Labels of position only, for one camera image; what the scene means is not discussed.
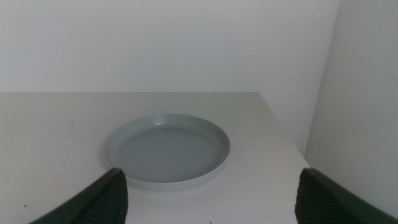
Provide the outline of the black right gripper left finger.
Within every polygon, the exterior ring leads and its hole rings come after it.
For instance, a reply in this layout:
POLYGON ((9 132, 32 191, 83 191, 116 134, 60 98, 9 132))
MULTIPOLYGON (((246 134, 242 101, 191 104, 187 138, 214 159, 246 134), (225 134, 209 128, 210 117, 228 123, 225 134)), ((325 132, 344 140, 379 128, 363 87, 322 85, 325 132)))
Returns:
POLYGON ((128 211, 127 181, 112 168, 70 200, 33 221, 34 224, 125 224, 128 211))

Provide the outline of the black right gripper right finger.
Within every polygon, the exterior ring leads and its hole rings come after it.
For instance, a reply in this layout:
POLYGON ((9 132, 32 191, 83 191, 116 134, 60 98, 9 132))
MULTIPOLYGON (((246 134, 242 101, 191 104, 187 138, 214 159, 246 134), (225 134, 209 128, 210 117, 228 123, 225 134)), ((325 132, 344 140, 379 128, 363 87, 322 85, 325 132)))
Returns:
POLYGON ((397 224, 396 218, 313 168, 300 174, 295 216, 299 224, 397 224))

